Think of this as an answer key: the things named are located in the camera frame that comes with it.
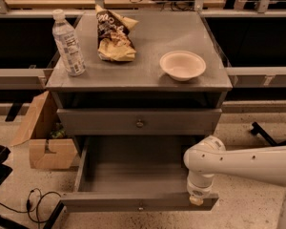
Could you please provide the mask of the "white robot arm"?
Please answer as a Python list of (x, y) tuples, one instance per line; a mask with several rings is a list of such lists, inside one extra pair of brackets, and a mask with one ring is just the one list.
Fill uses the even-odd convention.
[[(286, 187), (286, 146), (227, 151), (220, 139), (209, 135), (189, 148), (183, 161), (189, 171), (187, 191), (194, 204), (209, 196), (217, 174)], [(286, 229), (286, 192), (276, 229)]]

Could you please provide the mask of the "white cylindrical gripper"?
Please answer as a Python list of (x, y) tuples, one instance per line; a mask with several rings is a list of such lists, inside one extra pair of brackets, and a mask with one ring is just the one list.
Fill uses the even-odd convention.
[(196, 206), (203, 204), (203, 198), (206, 198), (211, 193), (214, 177), (214, 175), (189, 172), (187, 176), (187, 191), (191, 195), (191, 204)]

